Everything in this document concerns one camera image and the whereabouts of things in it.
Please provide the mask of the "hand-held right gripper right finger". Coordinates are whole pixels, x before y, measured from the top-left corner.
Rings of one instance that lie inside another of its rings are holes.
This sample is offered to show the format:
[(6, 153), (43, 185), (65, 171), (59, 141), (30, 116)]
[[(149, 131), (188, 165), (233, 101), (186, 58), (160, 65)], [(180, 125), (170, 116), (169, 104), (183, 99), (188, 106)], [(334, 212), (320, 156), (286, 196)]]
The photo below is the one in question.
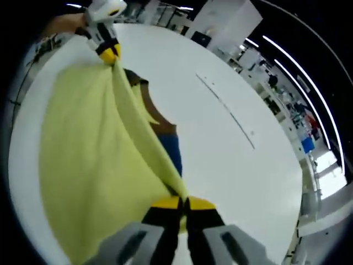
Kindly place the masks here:
[(184, 204), (193, 264), (274, 264), (259, 241), (224, 223), (211, 202), (188, 197)]

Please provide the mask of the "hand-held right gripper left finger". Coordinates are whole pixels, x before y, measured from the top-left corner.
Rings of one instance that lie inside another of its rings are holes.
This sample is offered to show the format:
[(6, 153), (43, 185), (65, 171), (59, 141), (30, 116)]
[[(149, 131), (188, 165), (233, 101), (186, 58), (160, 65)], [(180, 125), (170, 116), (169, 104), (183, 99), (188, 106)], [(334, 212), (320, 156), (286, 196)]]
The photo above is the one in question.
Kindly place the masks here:
[(131, 222), (104, 239), (85, 264), (172, 264), (182, 216), (181, 197), (160, 199), (140, 222)]

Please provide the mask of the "person's left hand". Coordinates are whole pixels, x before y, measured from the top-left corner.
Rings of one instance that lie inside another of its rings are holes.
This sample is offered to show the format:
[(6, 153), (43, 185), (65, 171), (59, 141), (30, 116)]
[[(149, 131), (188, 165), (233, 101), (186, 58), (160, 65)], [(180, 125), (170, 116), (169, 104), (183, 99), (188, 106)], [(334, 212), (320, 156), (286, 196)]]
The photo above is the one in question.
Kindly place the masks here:
[(67, 31), (76, 33), (79, 29), (87, 28), (87, 20), (84, 13), (68, 14), (67, 15)]

